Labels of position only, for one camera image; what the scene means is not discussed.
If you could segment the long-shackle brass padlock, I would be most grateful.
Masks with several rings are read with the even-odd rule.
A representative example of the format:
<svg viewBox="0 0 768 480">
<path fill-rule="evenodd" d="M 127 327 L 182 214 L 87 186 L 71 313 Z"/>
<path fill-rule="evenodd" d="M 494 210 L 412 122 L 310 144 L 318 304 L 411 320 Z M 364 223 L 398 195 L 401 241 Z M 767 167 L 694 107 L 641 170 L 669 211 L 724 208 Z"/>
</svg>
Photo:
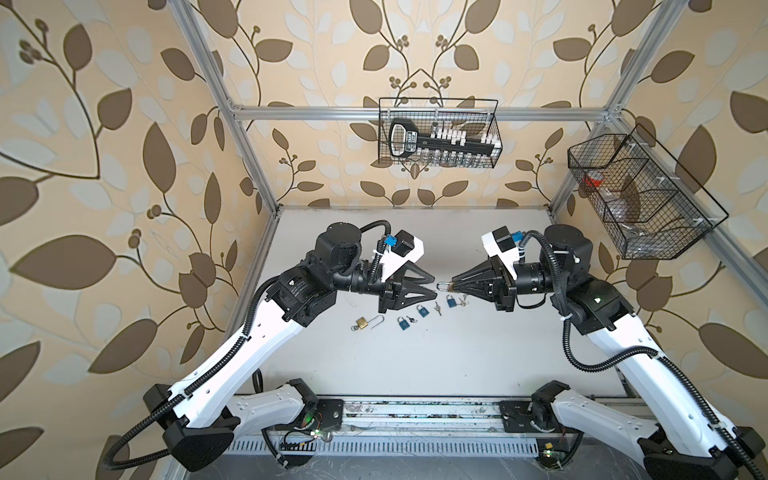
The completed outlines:
<svg viewBox="0 0 768 480">
<path fill-rule="evenodd" d="M 364 330 L 366 328 L 373 328 L 373 327 L 381 324 L 384 320 L 385 320 L 385 317 L 383 315 L 376 315 L 376 316 L 372 317 L 370 320 L 367 320 L 364 317 L 360 317 L 351 326 L 351 330 L 353 332 L 355 332 L 355 331 Z"/>
</svg>

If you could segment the brass padlock with keys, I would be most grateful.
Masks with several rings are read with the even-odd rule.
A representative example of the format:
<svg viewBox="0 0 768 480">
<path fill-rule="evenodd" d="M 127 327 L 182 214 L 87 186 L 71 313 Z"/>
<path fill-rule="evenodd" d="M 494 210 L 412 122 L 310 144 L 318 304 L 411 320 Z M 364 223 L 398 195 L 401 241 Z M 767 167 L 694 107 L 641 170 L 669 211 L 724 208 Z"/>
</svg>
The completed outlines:
<svg viewBox="0 0 768 480">
<path fill-rule="evenodd" d="M 451 293 L 451 292 L 455 291 L 455 287 L 454 287 L 454 283 L 453 282 L 438 282 L 436 284 L 436 289 L 438 291 L 448 292 L 448 293 Z"/>
</svg>

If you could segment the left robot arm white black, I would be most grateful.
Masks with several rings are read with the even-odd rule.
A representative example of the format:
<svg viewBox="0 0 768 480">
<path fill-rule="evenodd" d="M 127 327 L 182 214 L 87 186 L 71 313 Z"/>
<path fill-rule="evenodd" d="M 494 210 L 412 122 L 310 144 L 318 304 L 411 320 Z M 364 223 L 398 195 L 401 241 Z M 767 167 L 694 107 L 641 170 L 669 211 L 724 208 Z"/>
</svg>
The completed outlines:
<svg viewBox="0 0 768 480">
<path fill-rule="evenodd" d="M 376 296 L 381 314 L 434 299 L 434 277 L 416 264 L 424 252 L 421 239 L 392 233 L 386 220 L 329 225 L 296 266 L 256 289 L 242 326 L 205 362 L 145 394 L 148 416 L 105 452 L 102 467 L 126 470 L 171 456 L 195 472 L 237 435 L 294 422 L 316 401 L 302 381 L 249 397 L 243 413 L 231 401 L 266 359 L 335 305 L 338 292 Z"/>
</svg>

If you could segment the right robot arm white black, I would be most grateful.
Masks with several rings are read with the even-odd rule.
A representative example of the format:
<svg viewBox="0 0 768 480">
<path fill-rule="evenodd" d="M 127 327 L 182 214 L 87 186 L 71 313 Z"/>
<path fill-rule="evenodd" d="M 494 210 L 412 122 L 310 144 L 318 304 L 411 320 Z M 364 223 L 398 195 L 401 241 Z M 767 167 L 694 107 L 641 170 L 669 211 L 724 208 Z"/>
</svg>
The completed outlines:
<svg viewBox="0 0 768 480">
<path fill-rule="evenodd" d="M 626 298 L 590 273 L 593 244 L 570 225 L 544 232 L 501 227 L 482 237 L 486 261 L 454 276 L 446 290 L 511 312 L 523 295 L 546 294 L 560 315 L 562 346 L 577 370 L 617 369 L 654 415 L 637 418 L 550 381 L 531 396 L 534 425 L 575 429 L 622 452 L 653 479 L 735 479 L 766 444 L 700 393 L 653 339 Z"/>
</svg>

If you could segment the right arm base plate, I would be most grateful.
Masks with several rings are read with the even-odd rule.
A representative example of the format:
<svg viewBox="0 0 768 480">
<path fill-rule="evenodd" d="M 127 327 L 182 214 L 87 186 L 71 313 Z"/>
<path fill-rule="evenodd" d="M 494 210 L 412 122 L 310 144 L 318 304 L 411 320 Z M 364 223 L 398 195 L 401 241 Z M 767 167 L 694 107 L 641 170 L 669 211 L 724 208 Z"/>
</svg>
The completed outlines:
<svg viewBox="0 0 768 480">
<path fill-rule="evenodd" d="M 543 433 L 535 423 L 530 399 L 502 400 L 498 403 L 498 408 L 505 433 Z"/>
</svg>

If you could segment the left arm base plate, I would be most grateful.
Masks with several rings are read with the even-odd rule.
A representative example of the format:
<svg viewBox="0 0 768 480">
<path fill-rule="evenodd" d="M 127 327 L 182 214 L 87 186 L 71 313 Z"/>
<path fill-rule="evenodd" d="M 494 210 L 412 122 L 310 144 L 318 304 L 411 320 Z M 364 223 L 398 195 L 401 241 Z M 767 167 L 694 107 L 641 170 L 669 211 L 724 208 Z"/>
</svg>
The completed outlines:
<svg viewBox="0 0 768 480">
<path fill-rule="evenodd" d="M 343 423 L 345 402 L 340 398 L 320 398 L 306 407 L 291 423 L 277 425 L 279 431 L 326 432 L 338 431 Z"/>
</svg>

